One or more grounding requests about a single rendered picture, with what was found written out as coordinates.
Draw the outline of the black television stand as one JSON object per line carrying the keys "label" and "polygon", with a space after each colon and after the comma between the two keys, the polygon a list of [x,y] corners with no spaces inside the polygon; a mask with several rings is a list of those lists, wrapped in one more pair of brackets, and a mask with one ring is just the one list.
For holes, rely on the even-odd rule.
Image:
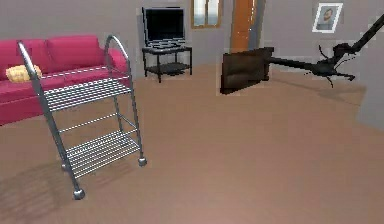
{"label": "black television stand", "polygon": [[[178,61],[178,54],[181,52],[189,53],[189,63],[182,63]],[[154,66],[148,66],[146,55],[151,54],[156,57],[156,64]],[[174,61],[170,63],[161,64],[160,57],[163,55],[174,55]],[[182,74],[185,70],[189,70],[189,74],[192,75],[192,48],[189,46],[180,46],[180,47],[171,47],[171,48],[142,48],[142,56],[143,56],[143,67],[144,67],[144,76],[147,77],[148,73],[156,74],[158,77],[158,82],[162,82],[162,76],[164,74],[167,75],[176,75]]]}

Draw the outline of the black television set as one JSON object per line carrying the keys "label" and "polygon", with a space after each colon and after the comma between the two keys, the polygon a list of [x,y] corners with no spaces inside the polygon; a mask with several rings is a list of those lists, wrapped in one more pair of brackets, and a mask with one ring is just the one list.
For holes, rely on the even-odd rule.
{"label": "black television set", "polygon": [[169,45],[185,42],[184,9],[180,7],[142,8],[145,44]]}

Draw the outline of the orange room door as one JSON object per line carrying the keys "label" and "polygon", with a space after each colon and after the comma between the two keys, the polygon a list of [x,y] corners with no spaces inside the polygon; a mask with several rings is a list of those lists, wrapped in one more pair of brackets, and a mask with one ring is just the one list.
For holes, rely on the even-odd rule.
{"label": "orange room door", "polygon": [[231,52],[241,52],[248,49],[249,32],[255,20],[257,0],[234,0]]}

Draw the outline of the wooden framed window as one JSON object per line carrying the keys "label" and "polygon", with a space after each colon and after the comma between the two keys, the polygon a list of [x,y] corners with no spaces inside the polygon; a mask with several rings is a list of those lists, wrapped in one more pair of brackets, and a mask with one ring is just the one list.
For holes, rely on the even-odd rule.
{"label": "wooden framed window", "polygon": [[191,28],[218,28],[221,25],[222,0],[190,0]]}

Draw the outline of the silver metal shelf trolley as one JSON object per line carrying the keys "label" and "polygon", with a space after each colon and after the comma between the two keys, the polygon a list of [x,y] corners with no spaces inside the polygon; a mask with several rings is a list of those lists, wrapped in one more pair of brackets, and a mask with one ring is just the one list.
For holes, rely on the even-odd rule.
{"label": "silver metal shelf trolley", "polygon": [[113,68],[110,62],[107,62],[103,66],[108,72],[106,78],[45,90],[41,86],[41,78],[38,77],[37,71],[34,69],[32,59],[24,43],[18,41],[17,46],[55,142],[61,159],[61,168],[71,178],[74,199],[81,200],[85,197],[85,191],[79,186],[78,179],[89,173],[135,152],[139,154],[138,165],[143,167],[147,164],[142,147],[136,106],[132,107],[133,118],[128,119],[120,112],[119,105],[115,104],[115,112],[110,116],[117,119],[118,129],[116,131],[70,148],[64,146],[61,135],[65,131],[57,128],[53,117],[57,111],[106,98],[115,100],[122,94],[130,95],[131,101],[135,102],[130,69],[120,71]]}

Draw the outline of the red sofa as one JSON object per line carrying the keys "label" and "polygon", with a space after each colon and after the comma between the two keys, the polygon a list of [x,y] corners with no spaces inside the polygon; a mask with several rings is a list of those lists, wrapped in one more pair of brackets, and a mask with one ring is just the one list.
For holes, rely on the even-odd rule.
{"label": "red sofa", "polygon": [[[43,89],[123,76],[129,69],[116,48],[104,49],[95,35],[59,36],[22,41],[42,77]],[[0,126],[40,116],[43,111],[31,81],[12,82],[6,71],[24,63],[15,39],[0,40]]]}

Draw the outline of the white framed portrait picture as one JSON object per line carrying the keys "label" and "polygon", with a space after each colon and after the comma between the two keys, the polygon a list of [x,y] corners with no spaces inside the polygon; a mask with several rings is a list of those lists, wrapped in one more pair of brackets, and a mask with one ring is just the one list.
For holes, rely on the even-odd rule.
{"label": "white framed portrait picture", "polygon": [[314,33],[334,33],[343,8],[343,3],[320,2],[312,26]]}

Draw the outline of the yellow cushion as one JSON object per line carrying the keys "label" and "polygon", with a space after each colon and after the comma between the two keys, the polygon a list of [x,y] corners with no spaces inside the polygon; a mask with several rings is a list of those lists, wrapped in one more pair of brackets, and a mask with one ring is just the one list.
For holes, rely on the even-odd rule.
{"label": "yellow cushion", "polygon": [[30,81],[29,73],[25,65],[10,67],[6,70],[6,77],[10,82],[23,83]]}

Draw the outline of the black slanted pole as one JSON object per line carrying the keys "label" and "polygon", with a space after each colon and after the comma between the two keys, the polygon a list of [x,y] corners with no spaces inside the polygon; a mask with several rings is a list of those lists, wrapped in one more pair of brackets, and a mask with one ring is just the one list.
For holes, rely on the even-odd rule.
{"label": "black slanted pole", "polygon": [[341,58],[344,54],[355,54],[359,52],[384,26],[384,14],[382,14],[373,25],[352,46],[348,43],[337,44],[333,47],[335,58]]}

